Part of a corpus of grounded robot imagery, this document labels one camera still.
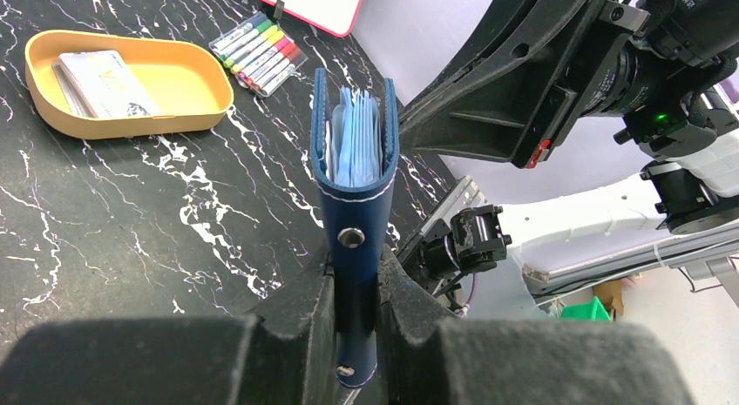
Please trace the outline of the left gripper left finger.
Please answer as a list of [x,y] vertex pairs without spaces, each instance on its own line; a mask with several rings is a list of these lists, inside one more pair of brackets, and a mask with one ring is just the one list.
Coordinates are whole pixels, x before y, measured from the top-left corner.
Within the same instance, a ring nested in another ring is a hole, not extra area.
[[319,264],[246,316],[48,322],[1,367],[4,404],[326,404],[333,274]]

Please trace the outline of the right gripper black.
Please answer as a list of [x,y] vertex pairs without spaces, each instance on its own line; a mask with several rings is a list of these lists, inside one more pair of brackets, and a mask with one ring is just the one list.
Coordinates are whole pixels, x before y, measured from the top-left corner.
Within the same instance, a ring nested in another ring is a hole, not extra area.
[[492,0],[403,108],[402,151],[532,168],[576,119],[614,117],[625,124],[617,143],[665,160],[737,129],[733,110],[704,96],[736,72],[738,0],[605,2]]

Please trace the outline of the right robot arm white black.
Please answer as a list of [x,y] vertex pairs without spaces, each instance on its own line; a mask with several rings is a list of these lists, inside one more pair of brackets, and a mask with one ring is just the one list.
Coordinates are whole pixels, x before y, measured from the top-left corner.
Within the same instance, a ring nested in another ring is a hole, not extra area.
[[738,66],[738,0],[492,0],[403,110],[401,144],[532,169],[586,117],[624,121],[650,157],[610,186],[427,219],[400,253],[433,294],[528,247],[614,230],[699,233],[738,217],[738,114],[712,88]]

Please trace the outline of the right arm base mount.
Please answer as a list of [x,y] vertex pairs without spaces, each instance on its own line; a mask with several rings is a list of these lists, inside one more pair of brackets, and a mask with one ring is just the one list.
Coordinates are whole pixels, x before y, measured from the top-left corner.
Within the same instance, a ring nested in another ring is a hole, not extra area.
[[467,315],[477,274],[496,268],[512,246],[512,237],[500,225],[502,212],[472,177],[459,179],[398,249],[403,270],[454,314]]

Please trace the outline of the orange oval tray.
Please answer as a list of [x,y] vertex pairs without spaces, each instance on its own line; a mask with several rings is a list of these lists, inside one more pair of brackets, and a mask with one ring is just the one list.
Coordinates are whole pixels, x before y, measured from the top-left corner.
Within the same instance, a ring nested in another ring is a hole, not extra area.
[[[62,53],[118,51],[160,108],[158,116],[102,119],[71,112],[52,70]],[[220,62],[196,44],[76,30],[46,30],[25,45],[25,82],[38,116],[64,135],[96,140],[215,127],[234,102]]]

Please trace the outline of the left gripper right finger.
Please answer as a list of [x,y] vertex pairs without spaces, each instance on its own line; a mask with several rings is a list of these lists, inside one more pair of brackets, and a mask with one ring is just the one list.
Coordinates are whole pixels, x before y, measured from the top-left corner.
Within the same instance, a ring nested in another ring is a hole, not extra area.
[[378,269],[385,404],[691,404],[671,354],[643,327],[462,319],[385,248]]

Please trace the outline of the blue leather card holder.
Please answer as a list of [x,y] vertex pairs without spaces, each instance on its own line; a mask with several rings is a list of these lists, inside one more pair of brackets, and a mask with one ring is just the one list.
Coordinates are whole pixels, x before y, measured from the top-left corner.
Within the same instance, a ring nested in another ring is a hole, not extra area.
[[315,70],[310,160],[334,270],[336,379],[357,389],[376,371],[378,268],[400,156],[395,87],[384,94],[343,86],[329,101],[328,75]]

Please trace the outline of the silver credit card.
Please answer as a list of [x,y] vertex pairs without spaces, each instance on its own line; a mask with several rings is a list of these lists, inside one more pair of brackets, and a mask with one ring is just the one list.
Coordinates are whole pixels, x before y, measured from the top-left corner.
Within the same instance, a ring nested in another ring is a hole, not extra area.
[[85,118],[138,118],[158,105],[117,51],[66,52],[51,68],[72,114]]

